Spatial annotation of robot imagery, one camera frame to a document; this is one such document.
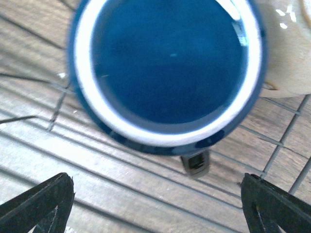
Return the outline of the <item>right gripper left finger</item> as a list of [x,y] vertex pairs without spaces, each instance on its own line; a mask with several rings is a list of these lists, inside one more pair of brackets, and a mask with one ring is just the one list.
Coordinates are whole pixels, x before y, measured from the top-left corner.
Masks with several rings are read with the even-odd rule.
[[63,233],[74,201],[73,180],[59,173],[0,205],[2,233]]

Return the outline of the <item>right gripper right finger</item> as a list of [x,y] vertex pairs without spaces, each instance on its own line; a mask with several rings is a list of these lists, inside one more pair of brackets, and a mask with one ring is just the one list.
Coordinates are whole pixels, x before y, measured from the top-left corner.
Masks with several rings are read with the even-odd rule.
[[255,174],[244,175],[241,199],[251,233],[311,231],[311,206]]

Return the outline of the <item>black wire dish rack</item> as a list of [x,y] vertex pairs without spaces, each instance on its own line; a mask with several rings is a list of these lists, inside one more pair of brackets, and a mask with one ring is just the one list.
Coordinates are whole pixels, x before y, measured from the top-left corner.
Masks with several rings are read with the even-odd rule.
[[246,233],[241,182],[262,175],[311,200],[311,97],[261,98],[211,151],[209,173],[105,136],[69,85],[66,42],[76,0],[0,3],[0,200],[65,172],[69,233]]

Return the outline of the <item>blue ceramic mug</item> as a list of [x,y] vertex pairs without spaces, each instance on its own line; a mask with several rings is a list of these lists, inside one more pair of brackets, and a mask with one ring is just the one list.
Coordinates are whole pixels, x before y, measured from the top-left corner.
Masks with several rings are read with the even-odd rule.
[[196,179],[209,148],[259,98],[266,30],[254,0],[83,0],[68,40],[75,93],[110,138],[179,156]]

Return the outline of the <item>cream ceramic bowl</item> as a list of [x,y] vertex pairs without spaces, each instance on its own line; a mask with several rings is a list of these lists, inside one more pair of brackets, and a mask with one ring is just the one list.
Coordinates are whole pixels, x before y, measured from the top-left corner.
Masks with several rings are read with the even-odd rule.
[[269,65],[261,97],[311,92],[311,1],[258,0],[267,30]]

